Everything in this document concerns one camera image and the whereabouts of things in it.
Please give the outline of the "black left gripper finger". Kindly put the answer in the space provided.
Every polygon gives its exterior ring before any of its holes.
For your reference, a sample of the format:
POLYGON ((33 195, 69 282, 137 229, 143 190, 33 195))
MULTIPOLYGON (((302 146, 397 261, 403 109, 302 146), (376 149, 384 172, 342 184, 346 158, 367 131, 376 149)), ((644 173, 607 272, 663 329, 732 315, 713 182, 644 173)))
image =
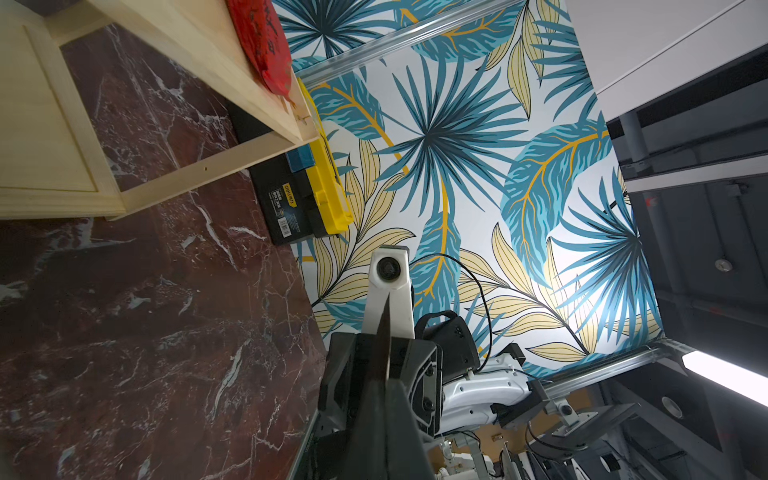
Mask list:
POLYGON ((340 479, 432 479, 411 404, 396 379, 366 384, 340 479))

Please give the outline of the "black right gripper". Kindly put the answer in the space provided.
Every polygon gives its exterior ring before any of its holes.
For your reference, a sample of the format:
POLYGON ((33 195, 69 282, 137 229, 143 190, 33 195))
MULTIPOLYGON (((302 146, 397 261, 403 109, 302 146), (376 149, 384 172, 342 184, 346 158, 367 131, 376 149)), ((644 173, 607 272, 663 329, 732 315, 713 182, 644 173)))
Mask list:
MULTIPOLYGON (((337 332, 332 335, 318 397, 316 435, 328 436, 352 427, 359 410, 375 336, 337 332)), ((431 341, 393 338, 389 374, 405 388, 413 416, 424 435, 440 430, 443 356, 431 341)))

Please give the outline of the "red tea bag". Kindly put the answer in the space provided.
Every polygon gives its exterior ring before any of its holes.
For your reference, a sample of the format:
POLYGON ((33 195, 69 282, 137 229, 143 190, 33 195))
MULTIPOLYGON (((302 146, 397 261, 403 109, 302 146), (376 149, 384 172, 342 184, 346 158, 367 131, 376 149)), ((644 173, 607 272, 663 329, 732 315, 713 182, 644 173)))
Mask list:
POLYGON ((287 98, 292 85, 291 54, 279 16, 269 0, 227 0, 240 45, 266 88, 287 98))

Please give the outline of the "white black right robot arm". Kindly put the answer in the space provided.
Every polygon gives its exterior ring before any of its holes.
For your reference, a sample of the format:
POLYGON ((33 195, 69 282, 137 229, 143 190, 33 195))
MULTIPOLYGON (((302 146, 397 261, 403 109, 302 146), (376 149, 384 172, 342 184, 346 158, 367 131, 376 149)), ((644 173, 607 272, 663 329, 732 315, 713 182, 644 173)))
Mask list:
POLYGON ((432 479, 427 451, 473 426, 522 426, 537 459, 568 463, 636 413, 635 404, 577 412, 520 368, 508 345, 479 368, 464 320, 453 312, 413 338, 392 328, 333 335, 309 443, 308 479, 432 479))

